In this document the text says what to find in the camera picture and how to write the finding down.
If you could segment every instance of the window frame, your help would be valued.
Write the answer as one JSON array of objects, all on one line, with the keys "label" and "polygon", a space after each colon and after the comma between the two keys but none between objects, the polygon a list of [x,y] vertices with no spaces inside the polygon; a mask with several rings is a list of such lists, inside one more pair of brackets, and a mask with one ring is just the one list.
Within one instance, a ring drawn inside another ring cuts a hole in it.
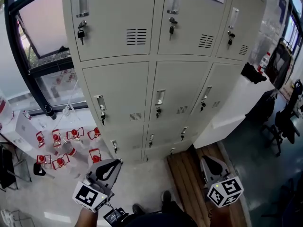
[{"label": "window frame", "polygon": [[[74,65],[72,63],[71,57],[59,59],[56,61],[52,61],[46,64],[43,64],[41,66],[37,66],[34,68],[30,68],[29,61],[27,60],[27,56],[25,54],[25,51],[22,46],[22,42],[20,40],[19,36],[19,30],[18,30],[18,22],[16,17],[19,15],[19,10],[22,9],[24,6],[28,5],[29,3],[33,2],[35,0],[4,0],[4,16],[5,16],[5,24],[6,24],[6,30],[8,34],[9,44],[14,56],[14,59],[16,61],[17,67],[21,73],[21,76],[27,85],[29,91],[31,92],[33,98],[36,100],[38,105],[40,106],[40,109],[37,110],[30,110],[28,111],[31,116],[38,115],[38,114],[45,114],[47,116],[53,115],[55,112],[62,111],[67,104],[62,105],[56,105],[51,106],[46,97],[44,96],[41,88],[39,87],[38,83],[36,82],[36,78],[52,74],[58,71],[67,70],[67,69],[73,69]],[[40,57],[36,53],[36,49],[34,46],[32,46],[32,43],[30,42],[30,38],[27,37],[29,40],[29,43],[31,45],[31,49],[35,52],[38,59],[41,59],[43,57]],[[80,109],[80,108],[87,108],[86,101],[81,101],[77,103],[72,104],[74,109]]]}]

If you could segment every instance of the white floor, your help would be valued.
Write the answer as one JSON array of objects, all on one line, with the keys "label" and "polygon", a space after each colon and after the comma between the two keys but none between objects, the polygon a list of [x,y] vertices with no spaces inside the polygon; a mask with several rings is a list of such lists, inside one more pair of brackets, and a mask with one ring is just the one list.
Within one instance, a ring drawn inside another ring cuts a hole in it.
[{"label": "white floor", "polygon": [[[18,180],[19,190],[0,191],[0,208],[10,211],[20,210],[26,216],[32,217],[36,227],[74,226],[81,210],[81,206],[71,198],[77,180],[35,176],[32,172],[34,159],[28,157],[27,162],[32,182],[25,183]],[[174,199],[177,196],[166,160],[123,164],[112,190],[115,194],[110,201],[112,206],[122,207],[129,213],[132,213],[134,203],[139,203],[147,212],[160,210],[160,196],[164,190],[170,190]],[[103,219],[109,211],[108,206],[100,209],[98,226],[109,226]],[[33,225],[30,221],[24,220],[22,226]]]}]

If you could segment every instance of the red bottle cap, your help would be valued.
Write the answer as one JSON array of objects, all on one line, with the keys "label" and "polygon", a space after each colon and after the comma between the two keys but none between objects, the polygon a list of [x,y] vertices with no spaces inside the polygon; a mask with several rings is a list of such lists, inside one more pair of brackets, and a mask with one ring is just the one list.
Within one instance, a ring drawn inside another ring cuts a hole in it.
[{"label": "red bottle cap", "polygon": [[72,134],[73,136],[76,136],[76,135],[78,134],[78,131],[72,130],[72,131],[71,131],[71,134]]},{"label": "red bottle cap", "polygon": [[64,164],[64,160],[62,158],[58,158],[57,162],[59,165],[63,165]]},{"label": "red bottle cap", "polygon": [[57,140],[59,139],[59,135],[54,134],[54,135],[53,135],[53,139],[54,139],[55,141],[57,141]]},{"label": "red bottle cap", "polygon": [[40,161],[45,161],[45,157],[44,156],[39,156],[39,160]]},{"label": "red bottle cap", "polygon": [[98,156],[93,156],[93,163],[99,162],[100,161],[100,157]]},{"label": "red bottle cap", "polygon": [[100,134],[100,131],[99,131],[99,129],[97,127],[94,128],[94,132],[95,132],[95,134]]}]

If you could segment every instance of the wall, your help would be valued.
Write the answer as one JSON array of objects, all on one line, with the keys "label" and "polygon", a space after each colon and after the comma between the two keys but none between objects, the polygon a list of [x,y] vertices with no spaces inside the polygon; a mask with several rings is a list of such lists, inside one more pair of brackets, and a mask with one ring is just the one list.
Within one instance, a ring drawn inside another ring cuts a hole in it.
[{"label": "wall", "polygon": [[8,36],[5,27],[3,9],[0,11],[0,89],[7,99],[14,98],[26,93],[29,90],[19,72],[15,59],[10,49]]}]

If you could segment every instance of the office chair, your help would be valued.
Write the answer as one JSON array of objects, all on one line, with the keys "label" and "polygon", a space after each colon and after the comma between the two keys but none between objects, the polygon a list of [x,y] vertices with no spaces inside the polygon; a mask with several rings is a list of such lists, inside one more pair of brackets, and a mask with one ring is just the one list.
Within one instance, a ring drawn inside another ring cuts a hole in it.
[{"label": "office chair", "polygon": [[276,140],[278,151],[279,151],[276,154],[277,157],[280,156],[281,154],[281,144],[283,142],[281,135],[283,137],[288,138],[289,142],[292,144],[294,144],[294,134],[296,133],[298,136],[300,136],[299,131],[296,129],[290,118],[294,115],[292,113],[294,105],[297,102],[299,95],[302,94],[302,92],[303,92],[303,85],[300,80],[297,80],[294,84],[294,90],[289,99],[288,104],[285,106],[283,111],[279,111],[276,113],[275,124],[273,124],[271,127],[268,127],[267,125],[264,124],[261,128],[261,132],[264,129],[267,129],[269,132],[271,132],[274,135],[274,137],[270,141],[270,144],[274,140]]}]

